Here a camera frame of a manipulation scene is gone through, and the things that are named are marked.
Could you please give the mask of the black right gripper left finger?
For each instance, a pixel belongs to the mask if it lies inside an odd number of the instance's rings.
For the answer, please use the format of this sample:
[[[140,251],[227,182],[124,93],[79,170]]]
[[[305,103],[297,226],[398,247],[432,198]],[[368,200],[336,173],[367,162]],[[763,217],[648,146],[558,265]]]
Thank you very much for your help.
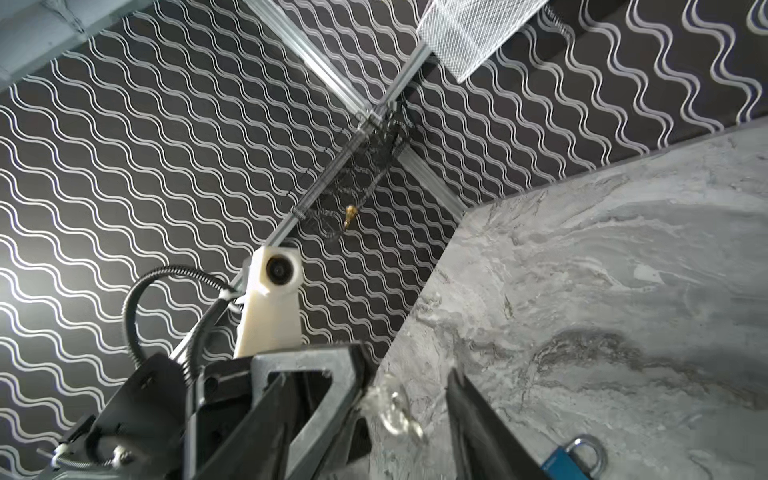
[[[191,415],[193,479],[284,479],[297,415],[296,385],[278,374],[264,389]]]

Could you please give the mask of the blue padlock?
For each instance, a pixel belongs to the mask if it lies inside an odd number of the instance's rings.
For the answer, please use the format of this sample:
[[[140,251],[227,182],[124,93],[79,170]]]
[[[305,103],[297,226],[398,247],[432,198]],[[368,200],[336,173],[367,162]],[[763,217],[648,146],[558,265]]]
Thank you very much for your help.
[[[576,451],[588,448],[595,454],[595,461],[589,465],[577,459]],[[543,462],[541,469],[549,479],[589,480],[599,479],[608,466],[608,455],[602,442],[590,434],[582,434],[569,443],[558,446]]]

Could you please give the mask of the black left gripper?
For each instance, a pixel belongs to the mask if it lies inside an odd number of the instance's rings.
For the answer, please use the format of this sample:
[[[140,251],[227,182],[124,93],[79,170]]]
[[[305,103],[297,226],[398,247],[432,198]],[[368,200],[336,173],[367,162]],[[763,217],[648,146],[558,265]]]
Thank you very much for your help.
[[[44,479],[193,479],[191,415],[200,407],[273,380],[295,388],[297,410],[287,452],[288,479],[326,479],[371,451],[358,403],[375,366],[360,343],[278,350],[203,367],[186,380],[175,361],[156,354],[98,414],[60,439]]]

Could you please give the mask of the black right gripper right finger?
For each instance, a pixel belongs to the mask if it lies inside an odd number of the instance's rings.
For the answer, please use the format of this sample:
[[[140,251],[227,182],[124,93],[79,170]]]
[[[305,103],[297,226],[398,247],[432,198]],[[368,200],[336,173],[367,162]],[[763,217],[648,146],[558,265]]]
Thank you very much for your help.
[[[458,479],[545,479],[547,475],[474,384],[450,371],[446,403]]]

